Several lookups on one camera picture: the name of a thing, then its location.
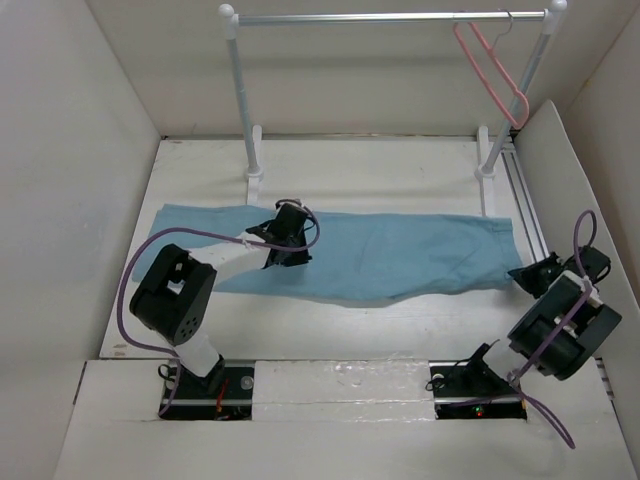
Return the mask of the light blue trousers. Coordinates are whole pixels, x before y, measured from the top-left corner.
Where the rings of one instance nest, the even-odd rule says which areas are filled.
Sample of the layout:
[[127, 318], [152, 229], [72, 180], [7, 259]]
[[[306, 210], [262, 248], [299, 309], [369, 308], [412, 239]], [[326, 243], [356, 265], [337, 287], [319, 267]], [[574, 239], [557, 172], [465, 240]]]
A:
[[508, 218], [319, 212], [311, 261], [238, 275], [229, 293], [368, 303], [503, 289], [522, 261]]

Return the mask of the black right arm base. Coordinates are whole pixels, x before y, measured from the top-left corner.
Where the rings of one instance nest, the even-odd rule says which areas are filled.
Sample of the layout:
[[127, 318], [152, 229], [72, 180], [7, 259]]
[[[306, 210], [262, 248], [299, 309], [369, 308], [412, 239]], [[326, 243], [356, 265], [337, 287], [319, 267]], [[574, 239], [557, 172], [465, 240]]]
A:
[[527, 419], [522, 398], [485, 361], [495, 344], [483, 343], [468, 358], [428, 362], [425, 390], [437, 420]]

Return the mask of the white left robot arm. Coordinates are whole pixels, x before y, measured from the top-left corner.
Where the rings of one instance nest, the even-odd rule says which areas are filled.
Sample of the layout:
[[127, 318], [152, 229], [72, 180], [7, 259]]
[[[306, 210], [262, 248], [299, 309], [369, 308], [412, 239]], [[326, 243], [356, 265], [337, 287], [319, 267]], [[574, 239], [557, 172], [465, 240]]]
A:
[[129, 311], [167, 345], [158, 347], [185, 368], [188, 384], [201, 396], [222, 387], [224, 360], [202, 330], [214, 287], [241, 274], [272, 266], [293, 267], [311, 260], [309, 248], [319, 240], [312, 211], [298, 200], [276, 203], [275, 217], [246, 228], [236, 237], [186, 227], [162, 230], [150, 237], [136, 262], [152, 243], [173, 233], [215, 239], [216, 244], [186, 250], [174, 243], [157, 253], [133, 293]]

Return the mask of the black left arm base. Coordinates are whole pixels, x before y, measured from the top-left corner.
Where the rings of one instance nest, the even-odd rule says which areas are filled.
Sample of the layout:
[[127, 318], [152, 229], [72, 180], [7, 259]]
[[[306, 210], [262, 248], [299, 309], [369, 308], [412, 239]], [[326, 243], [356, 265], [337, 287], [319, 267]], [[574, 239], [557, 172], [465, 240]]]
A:
[[226, 361], [213, 373], [213, 387], [207, 381], [177, 366], [161, 364], [157, 373], [163, 381], [158, 416], [168, 421], [245, 421], [252, 419], [254, 361]]

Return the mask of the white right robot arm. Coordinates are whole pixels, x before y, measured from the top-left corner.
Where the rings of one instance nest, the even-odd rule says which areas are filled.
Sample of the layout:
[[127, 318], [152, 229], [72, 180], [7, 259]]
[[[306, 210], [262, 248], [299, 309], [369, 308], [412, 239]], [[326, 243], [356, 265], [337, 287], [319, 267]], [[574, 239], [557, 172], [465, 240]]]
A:
[[534, 298], [534, 304], [507, 334], [504, 344], [462, 369], [462, 381], [483, 394], [499, 377], [508, 382], [538, 370], [562, 381], [574, 375], [616, 329], [622, 316], [600, 297], [598, 283], [611, 271], [611, 259], [584, 245], [563, 260], [556, 253], [508, 272]]

